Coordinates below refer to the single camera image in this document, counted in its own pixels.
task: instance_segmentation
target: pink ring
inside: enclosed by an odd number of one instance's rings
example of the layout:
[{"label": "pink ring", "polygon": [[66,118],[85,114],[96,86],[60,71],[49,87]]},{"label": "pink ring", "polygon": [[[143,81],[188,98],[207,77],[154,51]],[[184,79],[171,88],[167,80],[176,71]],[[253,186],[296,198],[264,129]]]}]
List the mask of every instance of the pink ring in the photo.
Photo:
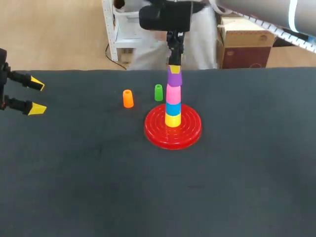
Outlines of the pink ring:
[{"label": "pink ring", "polygon": [[166,102],[170,105],[176,105],[181,102],[181,87],[172,87],[169,84],[167,85],[167,96]]}]

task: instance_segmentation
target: stacked rings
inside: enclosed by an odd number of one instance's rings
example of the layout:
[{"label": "stacked rings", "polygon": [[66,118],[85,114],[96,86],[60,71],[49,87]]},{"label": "stacked rings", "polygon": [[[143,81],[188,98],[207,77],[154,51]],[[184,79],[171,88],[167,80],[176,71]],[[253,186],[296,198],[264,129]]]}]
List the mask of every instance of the stacked rings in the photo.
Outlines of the stacked rings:
[{"label": "stacked rings", "polygon": [[181,124],[181,66],[168,66],[165,124],[178,127]]}]

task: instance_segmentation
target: red plastic base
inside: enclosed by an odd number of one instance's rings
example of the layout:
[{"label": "red plastic base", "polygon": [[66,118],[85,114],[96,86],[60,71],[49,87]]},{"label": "red plastic base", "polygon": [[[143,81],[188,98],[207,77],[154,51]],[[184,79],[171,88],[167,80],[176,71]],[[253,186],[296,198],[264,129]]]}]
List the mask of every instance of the red plastic base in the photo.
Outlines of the red plastic base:
[{"label": "red plastic base", "polygon": [[187,105],[181,106],[181,125],[168,127],[164,123],[166,105],[153,108],[145,119],[145,135],[153,144],[168,150],[179,150],[194,144],[202,133],[201,119]]}]

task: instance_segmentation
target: purple ring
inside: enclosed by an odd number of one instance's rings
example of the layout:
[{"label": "purple ring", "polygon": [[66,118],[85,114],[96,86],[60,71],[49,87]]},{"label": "purple ring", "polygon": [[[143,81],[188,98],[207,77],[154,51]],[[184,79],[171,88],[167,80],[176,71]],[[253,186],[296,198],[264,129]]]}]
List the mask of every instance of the purple ring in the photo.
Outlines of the purple ring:
[{"label": "purple ring", "polygon": [[180,70],[179,74],[172,74],[171,69],[168,66],[168,84],[172,87],[182,85],[182,72]]}]

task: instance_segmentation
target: orange cup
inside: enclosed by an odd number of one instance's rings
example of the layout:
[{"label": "orange cup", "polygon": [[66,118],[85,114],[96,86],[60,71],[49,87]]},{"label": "orange cup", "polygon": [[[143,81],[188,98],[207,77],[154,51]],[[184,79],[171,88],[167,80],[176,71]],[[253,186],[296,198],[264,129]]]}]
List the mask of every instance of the orange cup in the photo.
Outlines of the orange cup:
[{"label": "orange cup", "polygon": [[123,91],[123,104],[125,108],[132,108],[134,106],[133,94],[131,90]]}]

